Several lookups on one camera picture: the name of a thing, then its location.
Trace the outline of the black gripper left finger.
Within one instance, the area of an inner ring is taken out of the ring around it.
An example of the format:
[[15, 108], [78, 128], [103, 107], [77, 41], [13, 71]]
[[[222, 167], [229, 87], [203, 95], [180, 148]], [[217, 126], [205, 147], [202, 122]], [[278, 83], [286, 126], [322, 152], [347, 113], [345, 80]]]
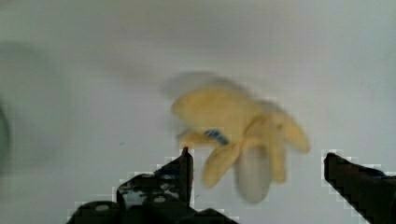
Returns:
[[193, 168], [193, 157], [184, 147], [176, 159], [153, 173], [136, 175], [122, 183], [116, 191], [117, 203], [121, 207], [132, 207], [148, 198], [170, 195], [190, 204]]

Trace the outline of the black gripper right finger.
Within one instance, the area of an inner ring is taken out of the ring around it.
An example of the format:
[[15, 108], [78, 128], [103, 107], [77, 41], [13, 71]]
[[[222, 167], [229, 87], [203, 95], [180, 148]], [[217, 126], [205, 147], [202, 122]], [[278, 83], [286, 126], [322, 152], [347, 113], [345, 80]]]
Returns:
[[395, 224], [394, 175], [328, 153], [325, 180], [370, 224]]

